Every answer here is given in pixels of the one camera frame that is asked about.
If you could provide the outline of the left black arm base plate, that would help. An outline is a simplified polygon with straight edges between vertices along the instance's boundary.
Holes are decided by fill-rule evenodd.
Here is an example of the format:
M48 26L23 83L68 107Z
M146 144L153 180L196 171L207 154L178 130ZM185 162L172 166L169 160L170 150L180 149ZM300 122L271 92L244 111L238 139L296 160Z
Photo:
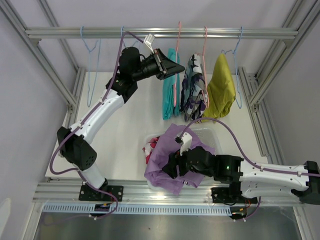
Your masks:
M78 200L82 202L93 202L93 217L102 217L113 213L123 199L124 187L121 185L103 185L99 191L92 189L87 184L82 185Z

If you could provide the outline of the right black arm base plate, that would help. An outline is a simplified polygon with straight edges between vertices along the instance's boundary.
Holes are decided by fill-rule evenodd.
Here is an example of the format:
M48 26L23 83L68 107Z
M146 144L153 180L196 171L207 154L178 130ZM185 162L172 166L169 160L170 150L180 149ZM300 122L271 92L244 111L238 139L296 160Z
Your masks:
M252 216L261 204L260 197L249 198L236 187L213 187L211 188L211 198L214 204L223 204L230 207L230 218L233 222Z

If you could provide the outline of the pink camouflage trousers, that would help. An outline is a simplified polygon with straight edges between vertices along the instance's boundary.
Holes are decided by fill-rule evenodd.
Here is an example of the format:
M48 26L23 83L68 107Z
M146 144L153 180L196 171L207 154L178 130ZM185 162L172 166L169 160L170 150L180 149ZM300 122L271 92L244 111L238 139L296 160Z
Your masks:
M160 136L157 137L153 137L152 139L150 139L145 146L142 148L143 154L144 154L144 158L145 158L145 164L147 165L149 162L149 159L151 157L151 154L154 150L154 148L156 147L158 141L159 141Z

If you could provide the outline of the grey purple camouflage trousers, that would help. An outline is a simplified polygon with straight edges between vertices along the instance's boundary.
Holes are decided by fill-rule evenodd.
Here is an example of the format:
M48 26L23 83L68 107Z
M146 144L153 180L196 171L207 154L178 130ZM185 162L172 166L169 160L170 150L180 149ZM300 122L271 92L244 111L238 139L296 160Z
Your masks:
M185 68L182 80L180 112L185 122L201 118L207 108L208 94L202 68L202 59L193 54Z

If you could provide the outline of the light blue wire hanger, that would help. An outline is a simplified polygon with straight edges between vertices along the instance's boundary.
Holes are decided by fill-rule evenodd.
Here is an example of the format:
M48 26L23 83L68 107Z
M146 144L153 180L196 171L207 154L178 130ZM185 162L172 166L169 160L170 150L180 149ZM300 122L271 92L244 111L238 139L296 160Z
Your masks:
M92 78L92 70L93 70L93 54L94 51L97 49L97 58L96 58L96 67L98 68L100 65L100 56L101 56L101 45L102 40L97 39L94 42L94 45L92 47L89 46L87 41L84 38L84 26L80 27L80 37L81 40L87 50L88 53L88 64L87 64L87 100L86 105L89 108L92 105L93 101L93 95L95 92L96 84L97 84L97 78L98 78L98 72L95 72L94 78Z

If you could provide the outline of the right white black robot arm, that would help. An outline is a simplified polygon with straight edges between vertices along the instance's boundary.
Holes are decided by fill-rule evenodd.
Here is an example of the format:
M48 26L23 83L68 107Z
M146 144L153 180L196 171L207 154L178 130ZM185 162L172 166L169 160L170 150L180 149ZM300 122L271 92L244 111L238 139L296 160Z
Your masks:
M172 179L196 173L225 184L212 188L214 203L232 206L251 201L255 204L260 197L277 195L295 196L304 204L320 203L320 169L314 161L296 166L259 165L240 156L214 155L197 146L171 153L162 171Z

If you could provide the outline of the teal trousers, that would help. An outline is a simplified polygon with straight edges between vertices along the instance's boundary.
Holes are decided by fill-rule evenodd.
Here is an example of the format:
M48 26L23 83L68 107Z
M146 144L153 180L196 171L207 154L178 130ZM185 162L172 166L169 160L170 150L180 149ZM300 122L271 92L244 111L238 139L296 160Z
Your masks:
M163 80L162 85L162 119L180 115L180 74Z

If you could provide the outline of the pink hanger of teal trousers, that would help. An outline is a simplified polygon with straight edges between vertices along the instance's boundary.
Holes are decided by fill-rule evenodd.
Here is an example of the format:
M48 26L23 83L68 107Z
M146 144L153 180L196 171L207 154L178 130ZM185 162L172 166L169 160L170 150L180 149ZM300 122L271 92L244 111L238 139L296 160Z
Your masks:
M180 37L181 37L181 29L182 29L182 24L181 21L178 22L178 34L177 34L177 41L175 45L175 62L178 63L178 53L179 53L179 45L180 45ZM175 74L175 80L174 80L174 85L173 85L173 106L177 106L177 101L178 101L178 94L177 94L177 85L178 85L178 77L177 73Z

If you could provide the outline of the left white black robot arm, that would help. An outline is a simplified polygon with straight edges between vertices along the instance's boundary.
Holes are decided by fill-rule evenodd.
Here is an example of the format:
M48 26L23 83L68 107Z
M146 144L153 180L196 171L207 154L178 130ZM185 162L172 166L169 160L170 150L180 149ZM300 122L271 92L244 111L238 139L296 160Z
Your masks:
M101 201L107 197L108 181L95 161L97 153L91 143L105 122L121 108L138 89L138 82L155 76L164 80L183 72L185 68L168 58L159 48L148 57L136 47L118 51L115 70L96 104L69 128L57 131L58 151L90 187L90 195Z

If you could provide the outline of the pink hanger of camouflage trousers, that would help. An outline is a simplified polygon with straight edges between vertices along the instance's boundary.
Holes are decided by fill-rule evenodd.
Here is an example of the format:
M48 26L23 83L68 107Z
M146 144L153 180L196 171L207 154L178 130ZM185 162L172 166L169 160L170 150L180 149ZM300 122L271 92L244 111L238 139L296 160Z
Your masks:
M205 84L205 95L204 95L204 101L205 101L205 108L208 109L210 106L210 98L208 93L208 80L207 80L207 69L206 69L206 46L207 46L207 39L208 39L208 28L207 26L204 26L204 42L202 47L202 53L197 53L197 55L202 56L202 68L203 68L203 79Z

